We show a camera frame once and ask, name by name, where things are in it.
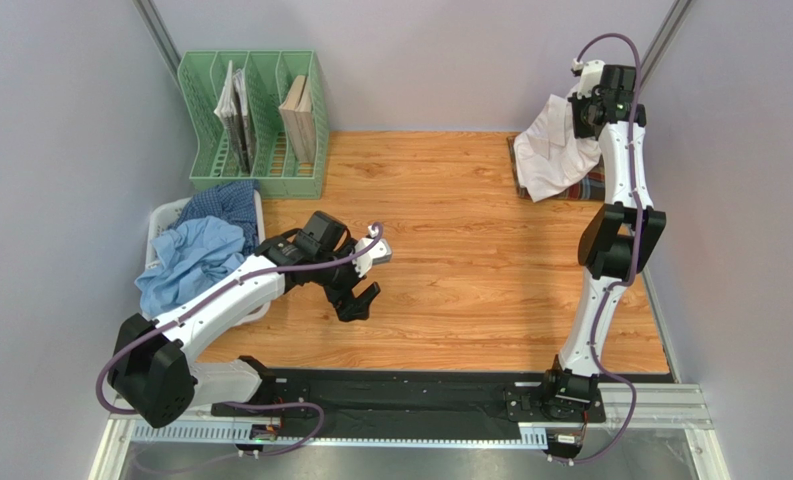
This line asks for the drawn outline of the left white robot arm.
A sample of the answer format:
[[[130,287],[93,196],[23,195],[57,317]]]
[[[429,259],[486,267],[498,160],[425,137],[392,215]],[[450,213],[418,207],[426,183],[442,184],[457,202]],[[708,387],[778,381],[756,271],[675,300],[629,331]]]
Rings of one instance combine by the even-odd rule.
[[[382,223],[355,239],[343,222],[316,211],[304,227],[263,241],[193,300],[153,320],[140,314],[125,320],[96,380],[97,399],[107,411],[138,415],[154,428],[191,407],[243,408],[268,383],[266,368],[251,357],[201,363],[205,349],[251,312],[309,283],[323,289],[339,321],[366,320],[380,286],[354,289],[391,256]]]

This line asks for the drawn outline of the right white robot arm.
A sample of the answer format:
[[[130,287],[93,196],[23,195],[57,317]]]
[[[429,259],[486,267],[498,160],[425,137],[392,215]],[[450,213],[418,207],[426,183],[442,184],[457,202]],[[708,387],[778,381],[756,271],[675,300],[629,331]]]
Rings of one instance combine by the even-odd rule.
[[[635,68],[575,61],[572,72],[578,82],[569,95],[551,96],[533,124],[509,138],[512,175],[521,197],[539,201],[602,165],[604,200],[579,240],[583,288],[571,332],[537,389],[507,391],[513,420],[576,421],[597,406],[614,313],[667,223],[646,186]]]

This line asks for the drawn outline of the white long sleeve shirt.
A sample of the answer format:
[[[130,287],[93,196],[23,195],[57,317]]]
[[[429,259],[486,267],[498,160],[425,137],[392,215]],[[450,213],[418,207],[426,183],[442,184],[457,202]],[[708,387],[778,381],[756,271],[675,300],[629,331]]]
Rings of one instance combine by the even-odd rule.
[[[514,151],[520,182],[534,202],[555,198],[601,159],[596,140],[574,137],[571,106],[557,95],[551,95],[532,124],[516,136]]]

